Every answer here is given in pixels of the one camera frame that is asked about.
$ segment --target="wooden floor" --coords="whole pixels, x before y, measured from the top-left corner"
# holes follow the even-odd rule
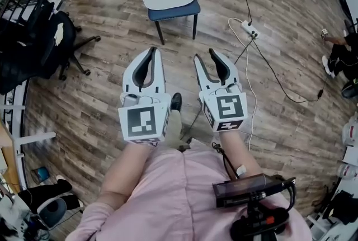
[[[338,0],[248,1],[254,26],[261,32],[257,44],[288,94],[297,100],[316,99],[326,77],[321,57],[329,55],[331,48],[322,45],[321,29],[327,28],[332,35],[342,35],[344,29]],[[178,18],[161,23],[166,40],[162,46],[142,0],[67,0],[65,10],[82,26],[81,36],[101,35],[102,40],[78,53],[80,63],[92,72],[89,77],[71,65],[65,82],[57,75],[51,80],[31,80],[25,132],[55,131],[57,137],[25,147],[26,169],[46,166],[52,177],[66,176],[85,204],[94,201],[103,175],[124,146],[117,114],[123,72],[136,55],[152,45],[162,50],[167,92],[183,96],[182,121],[188,128],[200,110],[194,55],[201,55],[212,74],[214,63],[208,48],[235,60],[243,47],[227,20],[247,20],[244,0],[199,3],[196,40],[191,38],[193,17]],[[248,43],[239,23],[233,25]],[[245,65],[242,57],[237,66],[251,116],[255,100],[244,75]],[[307,215],[313,210],[312,202],[322,198],[323,186],[336,179],[338,161],[345,151],[341,129],[355,106],[341,97],[341,77],[328,80],[319,102],[291,102],[254,48],[249,49],[247,72],[258,98],[251,152],[266,173],[297,177],[296,208]],[[251,119],[240,130],[248,142]],[[188,136],[211,140],[203,114]],[[53,238],[63,240],[80,217],[77,214],[53,230]]]

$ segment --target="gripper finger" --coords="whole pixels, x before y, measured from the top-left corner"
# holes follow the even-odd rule
[[[152,62],[150,80],[144,83],[150,62]],[[123,91],[148,94],[165,93],[164,70],[159,49],[151,47],[134,58],[123,74]]]
[[[209,76],[205,64],[202,58],[198,54],[195,54],[194,56],[194,65],[196,69],[197,82],[201,90],[217,89],[218,87],[220,87],[220,81],[216,79],[212,79]]]
[[[216,72],[222,86],[239,83],[239,73],[234,63],[232,63],[225,55],[212,48],[209,49],[209,54],[215,63]]]

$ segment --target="chair seat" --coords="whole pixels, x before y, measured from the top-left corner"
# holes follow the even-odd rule
[[[150,10],[148,9],[148,17],[151,21],[168,20],[175,17],[196,15],[200,12],[200,6],[197,0],[193,0],[186,6],[169,8],[168,10]]]

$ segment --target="table leg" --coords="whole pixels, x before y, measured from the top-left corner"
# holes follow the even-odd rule
[[[51,139],[56,137],[56,133],[54,131],[44,133],[44,134],[38,134],[33,136],[24,136],[22,138],[15,138],[15,143],[18,145],[24,145],[28,143],[34,143],[36,141]]]
[[[0,110],[24,110],[23,105],[0,105]]]

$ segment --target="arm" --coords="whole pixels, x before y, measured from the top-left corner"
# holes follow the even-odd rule
[[[102,184],[97,202],[84,210],[81,223],[66,241],[96,240],[107,218],[129,198],[143,173],[145,161],[154,147],[147,144],[128,144],[113,162]]]
[[[235,169],[244,165],[246,167],[246,176],[254,176],[262,173],[257,161],[242,141],[239,131],[221,132],[220,140],[222,148]]]
[[[328,41],[331,42],[333,44],[338,44],[338,45],[347,45],[347,41],[344,37],[330,37],[330,36],[325,36],[323,38],[324,41]]]
[[[147,144],[128,144],[106,173],[97,202],[114,210],[120,208],[138,184],[153,148]]]

